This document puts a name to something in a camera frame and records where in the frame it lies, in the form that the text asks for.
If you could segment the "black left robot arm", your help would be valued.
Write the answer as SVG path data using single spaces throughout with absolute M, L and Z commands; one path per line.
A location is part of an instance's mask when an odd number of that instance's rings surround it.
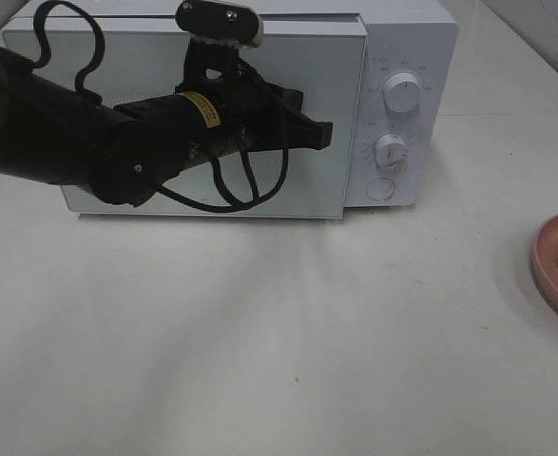
M 266 82 L 227 47 L 191 43 L 183 81 L 169 95 L 109 107 L 87 90 L 38 75 L 38 64 L 0 48 L 0 174 L 79 187 L 97 200 L 139 207 L 163 195 L 230 214 L 273 197 L 249 156 L 321 150 L 333 127 L 301 110 L 300 91 Z

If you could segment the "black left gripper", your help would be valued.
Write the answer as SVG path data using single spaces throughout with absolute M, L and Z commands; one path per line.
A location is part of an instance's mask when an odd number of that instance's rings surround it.
M 322 150 L 334 125 L 304 116 L 303 97 L 265 81 L 237 48 L 192 40 L 173 94 L 176 153 L 210 160 L 236 152 Z

